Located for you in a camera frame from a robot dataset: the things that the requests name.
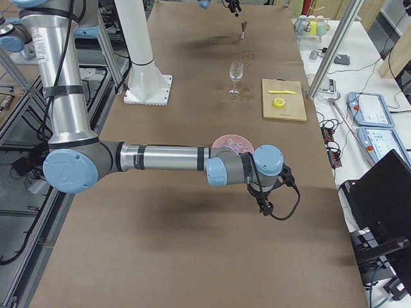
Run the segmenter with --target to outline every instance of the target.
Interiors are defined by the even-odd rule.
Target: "cutting board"
[[[269,94],[268,90],[290,90],[295,94]],[[283,108],[273,106],[275,98],[283,98]],[[304,99],[299,81],[263,79],[263,117],[265,119],[307,121]]]

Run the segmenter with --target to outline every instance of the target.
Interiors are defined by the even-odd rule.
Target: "black monitor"
[[[379,244],[397,237],[411,241],[411,169],[395,150],[356,181],[350,195],[358,226],[368,227]],[[386,257],[411,294],[411,248]]]

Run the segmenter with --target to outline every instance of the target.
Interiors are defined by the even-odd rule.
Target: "pink bowl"
[[[254,153],[254,148],[250,141],[239,135],[224,135],[218,138],[213,143],[213,148],[219,148],[220,146],[227,146],[232,149],[235,154],[250,152]]]

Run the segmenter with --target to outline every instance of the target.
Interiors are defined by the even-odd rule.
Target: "white desk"
[[[332,36],[338,26],[338,21],[329,21],[331,29],[323,36],[322,42],[313,43],[308,40],[301,40],[299,43],[299,49],[302,61],[304,62],[304,69],[306,74],[315,74],[321,63],[321,57],[316,60],[310,60],[309,55],[312,50],[322,47],[328,47]],[[373,64],[377,59],[380,58],[380,54],[377,52],[373,43],[371,42],[367,32],[364,30],[360,22],[354,22],[347,37],[345,38],[340,50],[340,54],[347,54],[351,58],[350,65],[338,65],[333,64],[330,73],[333,71],[343,71],[349,69],[361,69],[366,65]],[[347,71],[342,73],[330,74],[329,77],[336,80],[337,89],[341,93],[341,98],[337,102],[338,106],[346,112],[346,97],[349,92],[370,92],[382,94],[388,105],[396,106],[394,96],[400,91],[397,83],[394,80],[381,79],[377,73],[378,67],[382,64],[383,60],[380,59],[374,66],[367,67],[361,71]],[[399,93],[396,99],[400,105],[398,109],[392,109],[395,111],[410,110],[411,106],[407,99],[404,97],[403,93]],[[324,114],[325,119],[338,119],[342,122],[337,111],[326,102],[324,99],[316,98],[314,101],[317,111]],[[394,122],[396,124],[396,130],[403,141],[406,148],[411,148],[411,134],[410,134],[410,123],[411,114],[393,114]],[[349,122],[353,122],[353,117],[348,115]],[[339,143],[341,148],[345,143],[345,136],[348,132],[348,128],[345,124],[340,124],[337,128],[334,139]],[[355,180],[361,178],[365,172],[370,169],[366,159],[363,157],[354,137],[351,133],[348,134],[347,145],[343,152],[342,167],[336,169],[335,183],[339,186],[342,182],[346,180]],[[350,232],[358,229],[354,219],[351,214],[351,210],[347,204],[344,194],[340,192],[340,200],[342,207],[344,209],[345,220]],[[388,280],[382,280],[376,287],[372,290],[372,303],[373,306],[379,304],[386,296],[387,293],[383,290],[382,286]],[[369,292],[365,292],[367,298],[369,297]],[[411,307],[411,296],[407,295],[402,301],[394,302],[390,300],[384,307],[386,308],[409,308]]]

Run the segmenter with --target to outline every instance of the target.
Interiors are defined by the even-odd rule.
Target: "blue and white device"
[[[359,126],[395,127],[381,94],[350,92],[347,104]]]
[[[358,129],[358,136],[375,163],[394,149],[411,166],[411,158],[394,128],[364,126]]]

